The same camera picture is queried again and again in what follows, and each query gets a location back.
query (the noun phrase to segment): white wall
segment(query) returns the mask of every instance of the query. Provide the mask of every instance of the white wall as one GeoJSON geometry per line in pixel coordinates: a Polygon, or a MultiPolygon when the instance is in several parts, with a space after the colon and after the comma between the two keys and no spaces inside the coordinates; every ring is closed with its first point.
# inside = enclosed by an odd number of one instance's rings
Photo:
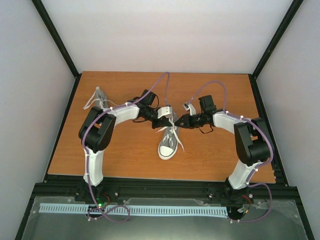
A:
{"type": "Polygon", "coordinates": [[[292,0],[43,0],[79,71],[252,73],[292,0]]]}
{"type": "Polygon", "coordinates": [[[74,78],[32,2],[0,1],[0,239],[42,182],[74,78]]]}
{"type": "Polygon", "coordinates": [[[304,1],[258,77],[289,183],[320,239],[320,1],[304,1]]]}

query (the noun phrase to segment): shoe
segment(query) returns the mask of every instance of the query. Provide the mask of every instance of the shoe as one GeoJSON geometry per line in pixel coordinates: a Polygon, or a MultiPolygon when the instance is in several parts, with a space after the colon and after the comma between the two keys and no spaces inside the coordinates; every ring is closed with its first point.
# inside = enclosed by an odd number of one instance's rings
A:
{"type": "Polygon", "coordinates": [[[100,90],[100,87],[96,87],[95,88],[95,95],[94,95],[95,99],[99,99],[99,101],[95,102],[95,105],[99,108],[104,108],[104,109],[108,109],[109,108],[109,104],[107,102],[107,95],[104,93],[104,91],[100,90]]]}
{"type": "Polygon", "coordinates": [[[169,122],[172,126],[165,126],[158,131],[164,131],[163,138],[158,146],[158,154],[162,160],[169,160],[172,158],[178,150],[178,144],[180,144],[183,151],[185,151],[184,146],[178,138],[179,127],[174,124],[178,119],[177,114],[174,112],[173,116],[169,118],[169,122]]]}
{"type": "Polygon", "coordinates": [[[104,91],[100,90],[100,87],[96,87],[95,91],[93,93],[93,95],[90,97],[90,99],[88,100],[88,102],[85,104],[85,106],[83,107],[83,109],[88,109],[90,108],[90,106],[95,103],[95,105],[99,108],[102,109],[108,109],[109,108],[109,104],[107,103],[107,96],[104,93],[104,91]]]}

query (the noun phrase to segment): wire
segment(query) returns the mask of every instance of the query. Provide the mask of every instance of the wire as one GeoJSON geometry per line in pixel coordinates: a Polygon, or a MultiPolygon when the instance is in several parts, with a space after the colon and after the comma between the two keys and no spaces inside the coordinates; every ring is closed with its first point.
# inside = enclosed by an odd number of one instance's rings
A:
{"type": "MultiPolygon", "coordinates": [[[[158,99],[158,103],[157,103],[156,107],[151,107],[153,110],[156,110],[156,109],[159,107],[159,97],[158,97],[157,94],[156,94],[155,96],[156,96],[156,98],[158,99]]],[[[139,118],[140,118],[140,117],[138,117],[138,118],[136,118],[136,119],[133,119],[132,122],[134,122],[134,123],[144,123],[144,122],[146,122],[146,121],[149,120],[149,119],[144,119],[144,120],[141,120],[141,121],[137,121],[139,118]]]]}
{"type": "MultiPolygon", "coordinates": [[[[161,80],[165,75],[168,76],[168,77],[167,77],[167,84],[168,84],[168,83],[169,83],[169,79],[170,79],[170,73],[166,71],[166,72],[164,72],[164,73],[158,78],[158,80],[154,83],[154,85],[153,85],[143,96],[141,96],[140,98],[138,98],[138,99],[135,100],[134,102],[128,103],[127,105],[126,105],[126,104],[122,104],[122,105],[120,105],[120,106],[115,106],[113,109],[118,109],[118,108],[126,107],[126,106],[129,107],[129,106],[134,105],[134,104],[136,104],[137,102],[141,101],[142,99],[144,99],[144,98],[151,92],[151,90],[158,84],[158,82],[160,82],[160,80],[161,80]]],[[[84,133],[84,135],[83,135],[81,144],[82,144],[82,147],[83,147],[83,149],[84,149],[84,152],[86,153],[86,154],[85,154],[85,160],[86,160],[85,175],[87,175],[87,181],[88,181],[89,191],[90,191],[90,194],[91,194],[91,197],[92,197],[92,200],[93,200],[95,206],[98,208],[98,210],[99,210],[99,211],[101,212],[101,214],[102,214],[100,217],[97,217],[96,219],[99,219],[99,218],[104,217],[104,218],[108,219],[108,220],[111,221],[111,222],[124,223],[125,221],[127,221],[127,220],[130,218],[130,210],[129,210],[128,207],[126,207],[126,206],[124,206],[124,205],[117,205],[117,206],[112,207],[109,211],[103,212],[103,211],[101,210],[101,208],[99,208],[99,206],[98,206],[97,200],[96,200],[96,198],[95,198],[95,195],[94,195],[94,193],[93,193],[92,186],[91,186],[90,170],[89,170],[90,152],[89,152],[89,150],[88,150],[88,148],[87,148],[87,146],[86,146],[86,144],[85,144],[85,143],[86,143],[87,135],[88,135],[89,131],[91,130],[91,128],[96,124],[96,122],[97,122],[100,118],[102,118],[104,115],[106,115],[106,114],[109,113],[110,111],[111,111],[111,109],[107,109],[106,111],[104,111],[103,113],[101,113],[99,116],[97,116],[97,117],[92,121],[92,123],[88,126],[87,130],[85,131],[85,133],[84,133]],[[115,220],[113,220],[113,219],[111,219],[111,218],[109,218],[109,217],[107,216],[107,214],[108,214],[110,211],[112,211],[112,210],[114,210],[114,209],[116,209],[116,208],[125,208],[125,209],[127,210],[128,216],[127,216],[127,218],[126,218],[125,220],[115,221],[115,220]]]]}
{"type": "MultiPolygon", "coordinates": [[[[268,215],[270,214],[271,209],[272,209],[272,202],[273,202],[273,200],[272,200],[272,194],[271,194],[271,191],[270,191],[269,186],[268,186],[267,184],[265,184],[265,183],[256,183],[256,184],[253,184],[253,185],[248,185],[248,187],[249,187],[249,188],[254,188],[254,187],[260,186],[260,185],[265,186],[266,189],[268,190],[268,193],[269,193],[270,204],[269,204],[268,210],[265,212],[265,214],[263,214],[262,216],[260,216],[260,217],[258,217],[258,218],[256,218],[256,219],[248,220],[248,221],[239,221],[239,223],[243,223],[243,224],[254,223],[254,222],[256,222],[256,221],[259,221],[259,220],[261,220],[261,219],[264,219],[266,216],[268,216],[268,215]]],[[[227,217],[227,218],[228,218],[230,221],[236,221],[236,222],[237,222],[237,220],[231,219],[230,217],[227,217]]]]}
{"type": "Polygon", "coordinates": [[[170,80],[170,75],[168,74],[168,78],[166,80],[165,90],[164,90],[164,103],[165,103],[166,106],[169,106],[169,103],[168,103],[169,80],[170,80]]]}
{"type": "MultiPolygon", "coordinates": [[[[247,199],[245,200],[245,204],[249,204],[249,207],[248,207],[248,209],[249,209],[251,205],[250,205],[250,202],[248,202],[247,199]]],[[[245,204],[243,204],[243,208],[245,209],[245,211],[243,211],[243,216],[245,216],[245,214],[248,212],[248,209],[245,208],[245,204]]]]}
{"type": "Polygon", "coordinates": [[[140,117],[136,118],[136,119],[133,119],[132,122],[134,123],[144,123],[146,121],[148,121],[148,119],[144,119],[144,120],[141,120],[141,121],[137,121],[140,117]]]}
{"type": "Polygon", "coordinates": [[[110,204],[110,197],[106,193],[104,193],[102,195],[105,196],[108,199],[108,202],[106,204],[108,206],[110,204]]]}
{"type": "Polygon", "coordinates": [[[204,89],[206,86],[208,86],[209,84],[220,84],[223,87],[224,90],[224,98],[223,98],[223,111],[225,111],[226,109],[226,105],[227,105],[227,97],[228,97],[228,91],[226,86],[220,82],[220,81],[208,81],[207,83],[205,83],[202,87],[199,88],[198,91],[196,91],[196,93],[193,95],[193,97],[188,101],[188,103],[190,104],[192,102],[192,100],[202,91],[202,89],[204,89]]]}
{"type": "Polygon", "coordinates": [[[152,109],[157,109],[158,107],[159,107],[159,97],[158,97],[158,95],[156,94],[155,95],[156,96],[156,99],[158,100],[158,104],[156,105],[156,107],[151,107],[152,109]]]}
{"type": "Polygon", "coordinates": [[[200,130],[200,132],[203,133],[203,134],[209,134],[209,133],[212,133],[212,132],[214,131],[214,129],[212,128],[211,125],[210,125],[210,128],[211,128],[211,130],[210,130],[210,131],[207,131],[207,132],[202,131],[202,130],[201,130],[201,127],[199,127],[199,130],[200,130]]]}
{"type": "Polygon", "coordinates": [[[248,207],[248,210],[249,210],[249,208],[251,207],[251,204],[252,204],[250,198],[248,198],[246,195],[242,195],[242,197],[246,200],[246,202],[249,203],[249,207],[248,207]]]}

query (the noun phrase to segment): gray sneaker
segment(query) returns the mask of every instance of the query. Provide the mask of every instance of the gray sneaker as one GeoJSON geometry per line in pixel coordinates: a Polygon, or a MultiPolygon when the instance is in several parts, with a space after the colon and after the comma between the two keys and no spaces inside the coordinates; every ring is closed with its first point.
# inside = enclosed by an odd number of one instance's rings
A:
{"type": "Polygon", "coordinates": [[[105,109],[109,108],[109,104],[106,101],[107,100],[107,95],[98,86],[95,88],[94,99],[99,99],[99,101],[95,102],[95,105],[97,107],[101,108],[103,106],[103,108],[105,108],[105,109]]]}
{"type": "MultiPolygon", "coordinates": [[[[178,119],[177,114],[174,112],[173,116],[169,118],[169,121],[173,124],[178,119]]],[[[158,154],[161,159],[168,160],[172,158],[178,150],[178,144],[181,144],[184,151],[184,146],[178,138],[179,127],[168,126],[160,129],[159,131],[164,131],[163,138],[158,146],[158,154]]]]}

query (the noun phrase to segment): black metal frame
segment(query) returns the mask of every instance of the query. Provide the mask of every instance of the black metal frame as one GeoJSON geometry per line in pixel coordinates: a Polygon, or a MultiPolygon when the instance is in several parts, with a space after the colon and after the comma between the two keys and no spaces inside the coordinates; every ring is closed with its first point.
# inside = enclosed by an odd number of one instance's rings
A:
{"type": "MultiPolygon", "coordinates": [[[[56,138],[54,148],[50,157],[50,162],[53,158],[55,149],[57,147],[64,123],[66,121],[71,103],[73,101],[74,95],[76,93],[79,81],[81,80],[81,74],[78,73],[70,55],[64,43],[62,42],[54,24],[52,23],[48,12],[46,11],[41,0],[31,0],[37,9],[39,15],[41,16],[44,24],[46,25],[48,31],[50,32],[54,42],[56,43],[58,49],[60,50],[66,64],[68,65],[70,71],[75,77],[74,86],[66,106],[66,110],[62,119],[62,123],[56,138]]],[[[280,23],[278,29],[276,30],[273,38],[271,39],[268,47],[266,48],[261,60],[256,66],[252,74],[248,74],[252,93],[258,110],[258,114],[263,118],[267,124],[267,128],[270,133],[271,140],[275,148],[274,161],[272,163],[272,168],[274,170],[274,176],[276,177],[275,184],[268,184],[272,197],[275,200],[295,200],[297,204],[300,217],[306,231],[309,240],[315,239],[309,225],[306,212],[302,205],[302,201],[296,187],[288,186],[288,180],[281,162],[281,158],[278,152],[277,145],[275,143],[275,138],[271,130],[271,126],[268,120],[268,116],[260,95],[259,87],[257,85],[257,78],[280,41],[285,30],[289,26],[291,20],[293,19],[295,13],[298,11],[303,0],[293,0],[287,13],[285,14],[282,22],[280,23]]],[[[16,235],[16,240],[21,239],[23,236],[24,229],[26,227],[28,217],[30,215],[30,210],[34,203],[36,196],[72,196],[76,197],[81,191],[84,181],[82,176],[63,176],[63,175],[51,175],[48,174],[48,169],[46,171],[44,181],[42,183],[37,183],[34,186],[33,192],[30,197],[30,201],[26,208],[24,217],[21,221],[20,228],[16,235]]],[[[128,198],[184,198],[184,199],[199,199],[203,201],[208,201],[209,203],[218,203],[224,206],[230,206],[230,204],[217,201],[216,199],[209,197],[209,193],[213,193],[217,189],[221,189],[223,182],[205,182],[205,181],[176,181],[176,180],[148,180],[148,179],[123,179],[123,178],[108,178],[105,177],[102,181],[103,185],[108,186],[108,194],[111,196],[111,200],[121,203],[123,200],[128,198]]],[[[266,189],[261,187],[255,187],[251,189],[251,193],[256,199],[268,199],[269,195],[266,189]]]]}

